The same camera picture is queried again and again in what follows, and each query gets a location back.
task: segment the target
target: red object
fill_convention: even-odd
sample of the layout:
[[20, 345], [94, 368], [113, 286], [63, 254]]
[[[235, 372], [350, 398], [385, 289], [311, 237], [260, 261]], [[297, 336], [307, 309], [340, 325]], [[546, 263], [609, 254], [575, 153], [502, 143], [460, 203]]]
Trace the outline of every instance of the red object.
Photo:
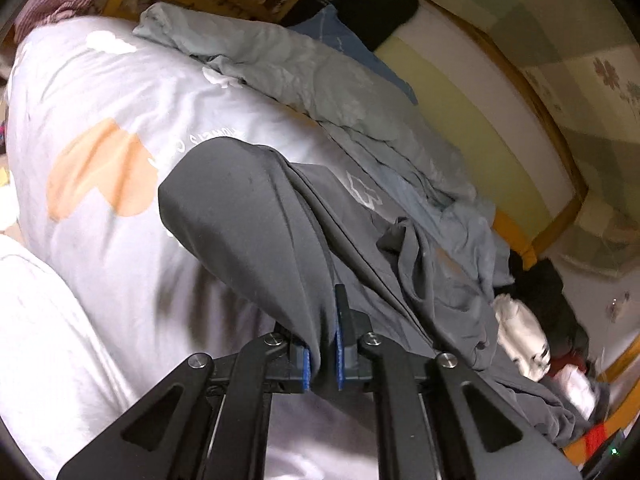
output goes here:
[[584, 436], [587, 459], [597, 451], [606, 439], [607, 433], [604, 431], [604, 423], [597, 424], [589, 430], [589, 433]]
[[547, 373], [547, 375], [550, 377], [555, 377], [556, 374], [566, 365], [575, 365], [583, 374], [587, 373], [587, 365], [584, 362], [584, 359], [574, 351], [571, 351], [568, 354], [563, 355], [562, 357], [551, 359], [550, 365], [551, 366]]

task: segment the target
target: bed sheet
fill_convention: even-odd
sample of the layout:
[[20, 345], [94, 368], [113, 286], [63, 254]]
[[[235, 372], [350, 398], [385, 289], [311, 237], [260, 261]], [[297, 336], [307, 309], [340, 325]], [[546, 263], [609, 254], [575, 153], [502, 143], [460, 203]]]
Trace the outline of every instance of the bed sheet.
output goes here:
[[[157, 187], [190, 148], [215, 136], [266, 144], [328, 167], [384, 218], [402, 211], [314, 121], [132, 28], [85, 17], [31, 33], [8, 89], [8, 154], [27, 247], [64, 279], [139, 398], [191, 353], [231, 354], [273, 327], [161, 224]], [[311, 394], [279, 396], [270, 478], [376, 478], [370, 399], [357, 419]], [[12, 427], [23, 441], [31, 431]]]

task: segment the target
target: white panel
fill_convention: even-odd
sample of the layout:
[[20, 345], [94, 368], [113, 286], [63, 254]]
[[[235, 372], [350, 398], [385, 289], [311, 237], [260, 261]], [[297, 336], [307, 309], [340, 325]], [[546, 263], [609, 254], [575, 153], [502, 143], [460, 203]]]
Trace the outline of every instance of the white panel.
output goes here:
[[574, 187], [538, 118], [489, 57], [449, 18], [421, 2], [394, 33], [456, 85], [492, 124], [520, 161], [552, 216]]

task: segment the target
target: yellow panel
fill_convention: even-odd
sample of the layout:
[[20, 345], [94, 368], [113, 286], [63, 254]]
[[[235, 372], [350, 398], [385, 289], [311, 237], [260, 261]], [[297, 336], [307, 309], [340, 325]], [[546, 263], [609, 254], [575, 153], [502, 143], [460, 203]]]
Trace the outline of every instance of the yellow panel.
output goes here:
[[530, 239], [542, 231], [552, 218], [540, 193], [474, 104], [398, 38], [389, 38], [376, 54], [414, 88], [427, 122], [462, 151], [480, 193], [513, 218]]

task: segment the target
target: red flower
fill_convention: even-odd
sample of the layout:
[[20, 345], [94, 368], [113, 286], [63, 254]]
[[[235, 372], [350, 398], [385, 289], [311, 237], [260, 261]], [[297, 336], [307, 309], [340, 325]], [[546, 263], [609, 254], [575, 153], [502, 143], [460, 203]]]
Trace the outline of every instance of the red flower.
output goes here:
[[611, 88], [612, 90], [615, 88], [620, 88], [620, 78], [616, 73], [616, 68], [607, 60], [605, 60], [604, 64], [600, 61], [599, 58], [596, 58], [596, 61], [593, 62], [593, 66], [596, 70], [596, 74], [598, 74], [602, 78], [602, 82]]

